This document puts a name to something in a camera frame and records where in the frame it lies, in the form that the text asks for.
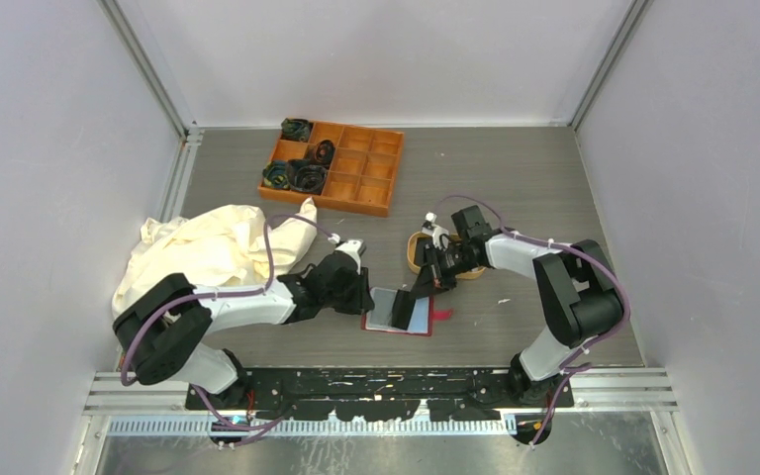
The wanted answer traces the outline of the red card holder wallet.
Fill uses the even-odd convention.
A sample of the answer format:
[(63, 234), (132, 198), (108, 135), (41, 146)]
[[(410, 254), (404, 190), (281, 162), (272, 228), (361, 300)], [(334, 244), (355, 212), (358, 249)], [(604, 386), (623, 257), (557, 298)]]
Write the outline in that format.
[(452, 309), (439, 309), (435, 306), (434, 297), (427, 297), (417, 299), (409, 328), (406, 331), (393, 329), (392, 327), (389, 327), (387, 330), (368, 329), (365, 324), (366, 313), (363, 314), (361, 327), (369, 332), (430, 336), (434, 322), (447, 321), (452, 315)]

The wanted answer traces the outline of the tan oval tray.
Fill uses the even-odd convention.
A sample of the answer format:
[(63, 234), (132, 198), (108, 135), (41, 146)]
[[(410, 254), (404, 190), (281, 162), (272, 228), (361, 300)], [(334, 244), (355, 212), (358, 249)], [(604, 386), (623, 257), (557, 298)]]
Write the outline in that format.
[[(417, 232), (409, 237), (407, 243), (407, 260), (408, 266), (412, 272), (418, 274), (421, 267), (426, 262), (424, 258), (424, 247), (428, 241), (431, 241), (431, 236), (422, 232)], [(456, 277), (461, 280), (473, 280), (479, 278), (486, 271), (485, 267), (477, 267), (470, 271), (457, 274)]]

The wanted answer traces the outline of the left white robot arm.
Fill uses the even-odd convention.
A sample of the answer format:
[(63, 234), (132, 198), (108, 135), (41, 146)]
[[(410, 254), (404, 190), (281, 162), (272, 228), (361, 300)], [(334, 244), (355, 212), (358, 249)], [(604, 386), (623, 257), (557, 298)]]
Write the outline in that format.
[(230, 351), (204, 344), (207, 335), (254, 325), (291, 325), (311, 320), (324, 309), (362, 315), (373, 307), (368, 268), (359, 257), (341, 250), (303, 273), (276, 277), (268, 289), (208, 290), (173, 273), (114, 320), (114, 334), (125, 352), (122, 382), (186, 382), (234, 409), (247, 399), (248, 381)]

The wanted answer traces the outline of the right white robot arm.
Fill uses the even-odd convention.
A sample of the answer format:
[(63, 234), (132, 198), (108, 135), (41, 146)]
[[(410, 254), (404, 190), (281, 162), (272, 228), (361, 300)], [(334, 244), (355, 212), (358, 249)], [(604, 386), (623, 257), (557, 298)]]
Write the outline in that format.
[(458, 235), (451, 238), (434, 213), (422, 231), (414, 298), (448, 292), (461, 274), (478, 268), (511, 271), (536, 283), (545, 320), (534, 342), (509, 366), (508, 391), (522, 406), (536, 405), (549, 386), (564, 377), (579, 351), (620, 327), (629, 305), (600, 246), (587, 239), (574, 244), (544, 241), (516, 230), (493, 228), (481, 209), (470, 206), (451, 217)]

